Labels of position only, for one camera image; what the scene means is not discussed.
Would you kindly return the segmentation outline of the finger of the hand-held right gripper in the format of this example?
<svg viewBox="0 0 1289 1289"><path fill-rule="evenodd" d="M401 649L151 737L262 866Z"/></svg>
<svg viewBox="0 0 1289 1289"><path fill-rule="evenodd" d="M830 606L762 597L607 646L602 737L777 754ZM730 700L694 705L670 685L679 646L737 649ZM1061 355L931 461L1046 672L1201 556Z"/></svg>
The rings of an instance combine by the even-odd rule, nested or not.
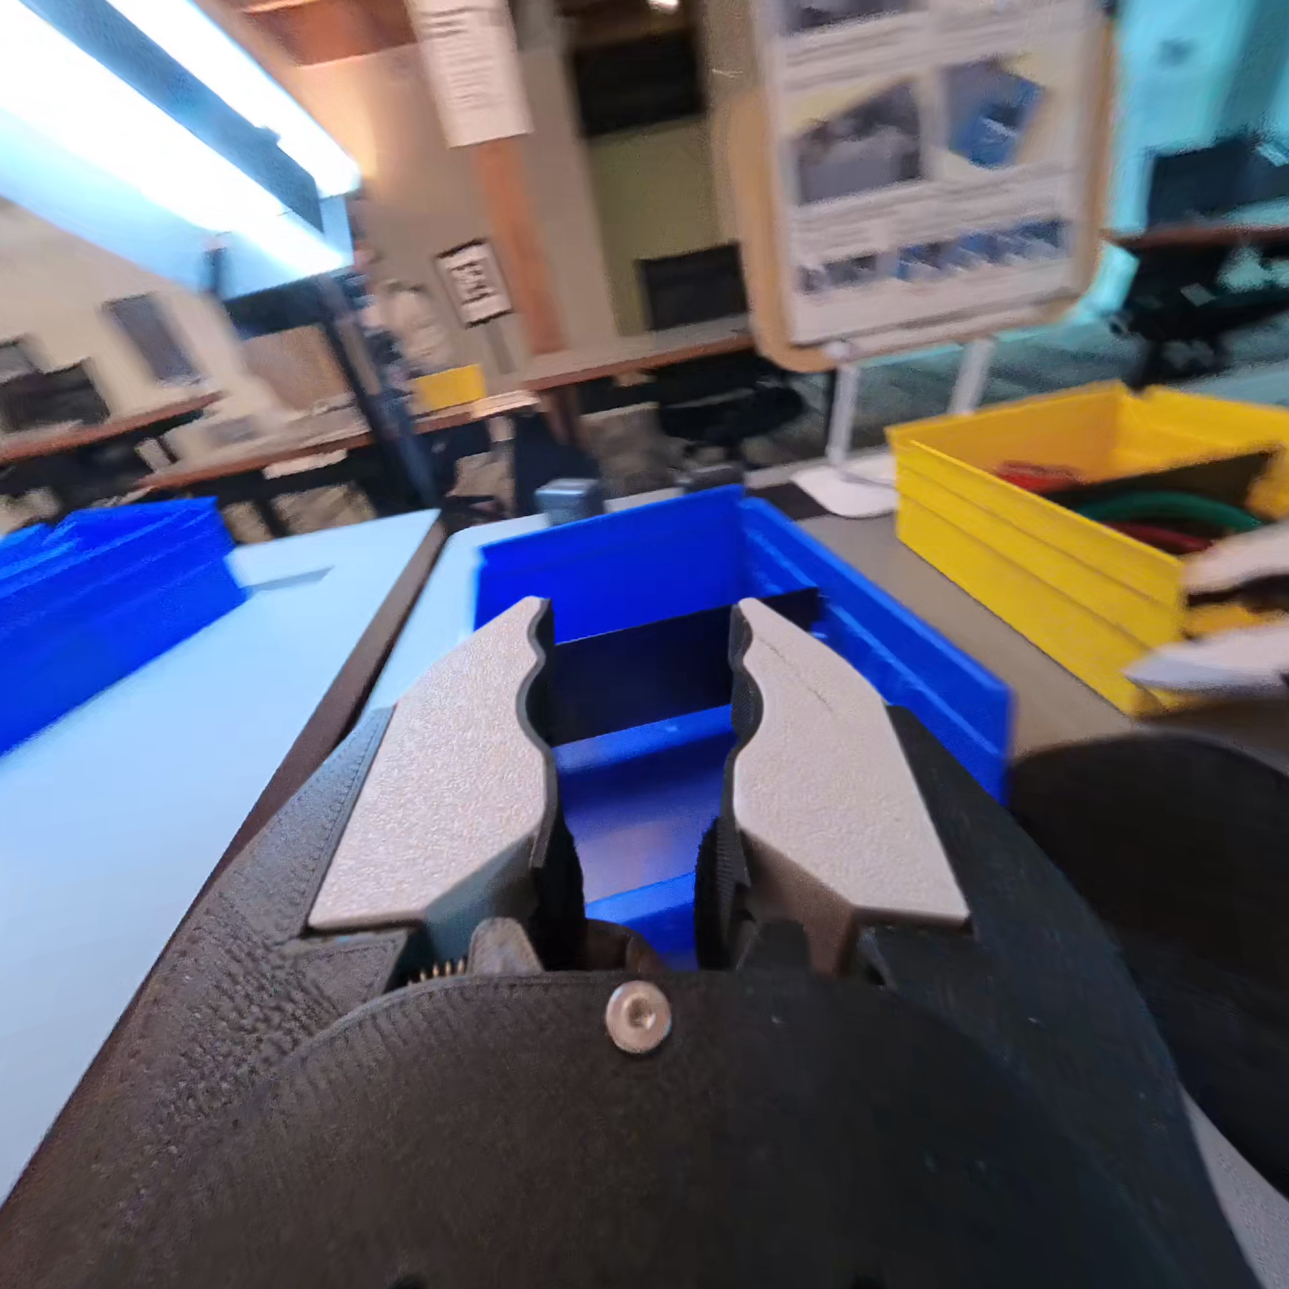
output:
<svg viewBox="0 0 1289 1289"><path fill-rule="evenodd" d="M1285 608L1287 524L1268 524L1186 556L1181 588L1190 608L1229 602L1245 608Z"/></svg>
<svg viewBox="0 0 1289 1289"><path fill-rule="evenodd" d="M1121 669L1123 677L1175 699L1282 699L1287 689L1287 628L1250 626L1153 649Z"/></svg>

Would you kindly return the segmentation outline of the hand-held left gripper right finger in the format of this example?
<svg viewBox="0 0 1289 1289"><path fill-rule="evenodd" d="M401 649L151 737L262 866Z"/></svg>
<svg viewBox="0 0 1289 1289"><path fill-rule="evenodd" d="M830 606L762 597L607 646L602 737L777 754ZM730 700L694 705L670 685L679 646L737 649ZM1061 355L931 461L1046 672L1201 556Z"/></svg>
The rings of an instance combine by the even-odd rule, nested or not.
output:
<svg viewBox="0 0 1289 1289"><path fill-rule="evenodd" d="M785 935L814 972L842 973L871 927L966 930L877 689L759 600L731 608L728 659L734 745L698 854L698 967L750 962L756 941Z"/></svg>

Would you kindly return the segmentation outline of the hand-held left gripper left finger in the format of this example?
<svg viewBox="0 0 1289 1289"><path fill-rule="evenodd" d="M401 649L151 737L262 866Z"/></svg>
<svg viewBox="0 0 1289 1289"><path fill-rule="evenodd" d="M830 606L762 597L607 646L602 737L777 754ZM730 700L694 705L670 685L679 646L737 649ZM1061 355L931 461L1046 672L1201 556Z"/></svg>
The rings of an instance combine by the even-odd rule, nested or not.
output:
<svg viewBox="0 0 1289 1289"><path fill-rule="evenodd" d="M314 933L420 930L464 953L489 918L581 953L582 872L558 804L546 668L553 606L527 596L395 702L320 881Z"/></svg>

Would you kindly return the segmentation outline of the yellow plastic bin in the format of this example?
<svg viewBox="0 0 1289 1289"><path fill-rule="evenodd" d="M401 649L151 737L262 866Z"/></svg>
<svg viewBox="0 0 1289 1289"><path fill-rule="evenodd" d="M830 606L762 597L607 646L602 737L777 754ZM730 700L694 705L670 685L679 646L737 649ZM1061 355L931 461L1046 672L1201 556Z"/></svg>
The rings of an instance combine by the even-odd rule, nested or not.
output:
<svg viewBox="0 0 1289 1289"><path fill-rule="evenodd" d="M412 409L417 415L438 415L467 409L487 395L481 366L452 366L411 379Z"/></svg>
<svg viewBox="0 0 1289 1289"><path fill-rule="evenodd" d="M1270 450L1248 507L1279 522L1285 432L1284 407L1118 382L905 424L888 433L896 536L1121 714L1193 711L1216 699L1141 688L1126 669L1153 649L1278 616L1187 605L1179 556L1020 488L1003 470L1104 482Z"/></svg>

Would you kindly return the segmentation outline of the blue plastic bin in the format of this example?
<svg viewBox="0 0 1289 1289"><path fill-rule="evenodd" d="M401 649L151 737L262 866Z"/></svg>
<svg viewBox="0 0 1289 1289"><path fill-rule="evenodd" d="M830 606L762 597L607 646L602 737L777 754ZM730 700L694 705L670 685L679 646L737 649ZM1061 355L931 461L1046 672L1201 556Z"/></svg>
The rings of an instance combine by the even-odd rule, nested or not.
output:
<svg viewBox="0 0 1289 1289"><path fill-rule="evenodd" d="M1008 688L802 527L741 488L492 542L477 567L474 626L524 597L552 605L553 645L762 600L906 708L1000 800ZM642 935L673 969L694 959L699 843L733 748L730 705L552 746L590 920Z"/></svg>
<svg viewBox="0 0 1289 1289"><path fill-rule="evenodd" d="M1 542L1 754L246 600L211 499L90 508Z"/></svg>

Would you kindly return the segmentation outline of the black bin divider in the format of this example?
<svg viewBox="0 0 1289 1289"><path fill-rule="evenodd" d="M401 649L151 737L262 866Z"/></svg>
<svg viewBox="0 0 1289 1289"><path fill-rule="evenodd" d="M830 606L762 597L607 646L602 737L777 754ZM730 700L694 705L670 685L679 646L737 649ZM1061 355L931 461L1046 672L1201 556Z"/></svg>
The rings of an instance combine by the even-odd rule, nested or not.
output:
<svg viewBox="0 0 1289 1289"><path fill-rule="evenodd" d="M559 642L544 669L553 748L730 703L733 605Z"/></svg>

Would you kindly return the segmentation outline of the black quilted wrist pad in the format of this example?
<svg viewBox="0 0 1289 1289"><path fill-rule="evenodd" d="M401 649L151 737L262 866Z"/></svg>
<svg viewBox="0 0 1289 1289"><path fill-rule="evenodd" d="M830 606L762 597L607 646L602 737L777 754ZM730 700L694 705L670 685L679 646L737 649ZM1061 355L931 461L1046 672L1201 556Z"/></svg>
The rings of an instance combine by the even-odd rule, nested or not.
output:
<svg viewBox="0 0 1289 1289"><path fill-rule="evenodd" d="M1120 944L1190 1101L1284 1197L1285 761L1109 737L1018 760L1009 811Z"/></svg>

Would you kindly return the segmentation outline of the wooden top office table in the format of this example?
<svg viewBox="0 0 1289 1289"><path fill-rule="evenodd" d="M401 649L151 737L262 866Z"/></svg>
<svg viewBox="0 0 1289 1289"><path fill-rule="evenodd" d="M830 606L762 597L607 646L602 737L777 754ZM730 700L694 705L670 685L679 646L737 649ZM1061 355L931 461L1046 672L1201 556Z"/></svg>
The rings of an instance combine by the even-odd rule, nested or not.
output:
<svg viewBox="0 0 1289 1289"><path fill-rule="evenodd" d="M1287 226L1239 223L1166 224L1140 234L1101 231L1100 240L1140 257L1161 249L1196 250L1201 247L1258 249L1285 258Z"/></svg>
<svg viewBox="0 0 1289 1289"><path fill-rule="evenodd" d="M547 353L529 361L518 373L507 376L504 392L444 412L418 415L414 428L424 436L472 422L486 422L495 416L541 409L546 395L584 382L641 375L665 366L713 359L751 349L753 338L747 321L727 320L636 336L619 336L590 349ZM194 493L202 485L243 474L260 479L266 470L282 464L332 458L338 453L352 455L377 445L369 430L354 427L346 428L346 432L334 430L312 435L306 439L271 439L220 450L216 456L200 462L179 462L165 467L144 478L134 490L139 496Z"/></svg>

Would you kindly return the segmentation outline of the small tag sign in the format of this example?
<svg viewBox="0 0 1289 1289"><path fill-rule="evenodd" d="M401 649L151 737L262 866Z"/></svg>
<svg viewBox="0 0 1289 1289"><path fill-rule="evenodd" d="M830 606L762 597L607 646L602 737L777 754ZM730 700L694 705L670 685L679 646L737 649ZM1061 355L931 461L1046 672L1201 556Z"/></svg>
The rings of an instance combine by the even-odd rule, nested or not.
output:
<svg viewBox="0 0 1289 1289"><path fill-rule="evenodd" d="M478 329L513 313L501 266L486 238L446 249L432 263L464 329Z"/></svg>

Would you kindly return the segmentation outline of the instruction board on white stand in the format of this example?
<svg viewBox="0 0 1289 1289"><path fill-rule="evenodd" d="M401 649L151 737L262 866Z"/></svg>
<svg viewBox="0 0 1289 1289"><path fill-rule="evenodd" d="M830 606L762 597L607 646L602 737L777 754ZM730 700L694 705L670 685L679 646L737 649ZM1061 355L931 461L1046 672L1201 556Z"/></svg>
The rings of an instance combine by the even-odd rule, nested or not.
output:
<svg viewBox="0 0 1289 1289"><path fill-rule="evenodd" d="M897 507L851 456L877 359L962 347L971 415L997 339L1069 312L1097 269L1113 106L1109 3L750 3L730 201L756 350L831 378L825 514Z"/></svg>

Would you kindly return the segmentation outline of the white paper sheet on pillar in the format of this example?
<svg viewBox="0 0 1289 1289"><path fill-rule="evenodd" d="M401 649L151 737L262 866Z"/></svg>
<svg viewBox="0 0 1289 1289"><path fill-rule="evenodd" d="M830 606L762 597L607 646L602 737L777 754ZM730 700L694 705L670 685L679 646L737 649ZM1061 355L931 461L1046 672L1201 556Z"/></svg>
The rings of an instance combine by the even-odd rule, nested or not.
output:
<svg viewBox="0 0 1289 1289"><path fill-rule="evenodd" d="M406 2L449 149L533 131L506 2Z"/></svg>

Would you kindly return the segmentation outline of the light panel on stand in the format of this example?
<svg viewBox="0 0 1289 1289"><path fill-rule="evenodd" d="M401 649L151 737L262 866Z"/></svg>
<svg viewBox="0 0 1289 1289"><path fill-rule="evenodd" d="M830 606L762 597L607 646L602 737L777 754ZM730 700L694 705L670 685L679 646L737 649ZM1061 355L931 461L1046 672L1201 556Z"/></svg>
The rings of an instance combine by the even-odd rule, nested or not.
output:
<svg viewBox="0 0 1289 1289"><path fill-rule="evenodd" d="M1 39L2 439L362 428L394 505L435 505L360 313L349 155L196 3L2 3Z"/></svg>

